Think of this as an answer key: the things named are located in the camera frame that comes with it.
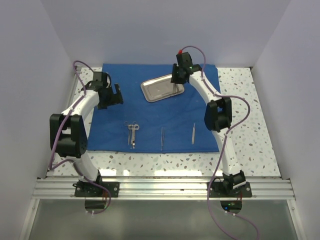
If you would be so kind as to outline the steel surgical scissors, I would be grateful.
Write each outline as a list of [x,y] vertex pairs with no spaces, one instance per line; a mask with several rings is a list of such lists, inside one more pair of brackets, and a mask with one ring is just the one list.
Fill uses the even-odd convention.
[[132,122],[127,125],[128,128],[128,144],[132,149],[136,147],[136,132],[140,129],[140,126],[137,122]]

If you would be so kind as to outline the thin steel tweezers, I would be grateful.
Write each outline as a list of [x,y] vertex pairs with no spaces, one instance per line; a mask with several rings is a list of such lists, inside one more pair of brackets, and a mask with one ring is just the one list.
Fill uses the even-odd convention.
[[163,151],[163,148],[164,148],[164,139],[165,139],[165,130],[164,130],[164,127],[161,127],[161,151]]

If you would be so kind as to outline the broad steel tweezers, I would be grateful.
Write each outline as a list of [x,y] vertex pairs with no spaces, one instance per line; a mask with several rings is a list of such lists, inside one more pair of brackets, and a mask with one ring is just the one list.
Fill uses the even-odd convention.
[[195,123],[193,123],[192,136],[191,136],[191,144],[192,144],[192,145],[195,144],[195,132],[196,132],[196,126],[195,126]]

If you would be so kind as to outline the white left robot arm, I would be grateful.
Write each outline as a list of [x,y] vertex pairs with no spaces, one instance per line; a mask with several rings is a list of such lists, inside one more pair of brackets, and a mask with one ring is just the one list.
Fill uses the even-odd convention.
[[103,110],[124,103],[119,84],[114,87],[108,73],[95,71],[92,80],[82,86],[79,97],[67,109],[49,118],[49,169],[54,170],[65,162],[72,163],[79,180],[87,182],[87,192],[95,197],[103,193],[104,184],[98,180],[99,170],[87,153],[85,119],[94,108]]

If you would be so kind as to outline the stainless steel instrument tray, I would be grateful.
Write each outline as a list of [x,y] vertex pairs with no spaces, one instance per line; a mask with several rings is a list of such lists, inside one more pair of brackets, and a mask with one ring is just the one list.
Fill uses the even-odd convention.
[[142,82],[140,88],[146,101],[154,103],[182,94],[185,91],[183,84],[178,84],[180,92],[173,94],[173,83],[171,83],[171,78],[172,75],[167,74]]

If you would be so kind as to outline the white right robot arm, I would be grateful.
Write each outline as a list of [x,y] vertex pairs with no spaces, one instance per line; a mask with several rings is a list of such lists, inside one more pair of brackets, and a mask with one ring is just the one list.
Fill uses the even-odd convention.
[[206,104],[204,123],[212,132],[220,151],[222,164],[222,189],[227,196],[235,196],[246,184],[245,174],[237,160],[232,143],[227,143],[227,131],[232,126],[232,100],[217,91],[206,77],[199,64],[193,64],[188,52],[180,50],[177,63],[172,67],[171,82],[189,83]]

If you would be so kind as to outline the blue surgical drape cloth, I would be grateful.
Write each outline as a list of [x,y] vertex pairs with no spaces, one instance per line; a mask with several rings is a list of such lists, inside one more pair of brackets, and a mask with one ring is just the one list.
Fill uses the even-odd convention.
[[[218,145],[206,128],[206,103],[190,84],[182,94],[156,102],[148,102],[141,83],[172,72],[171,65],[103,64],[114,84],[119,84],[123,104],[107,109],[95,108],[88,134],[89,151],[132,153],[217,153]],[[135,149],[128,145],[129,124],[137,122]],[[192,144],[193,124],[195,141]],[[164,127],[164,145],[161,151],[161,128]]]

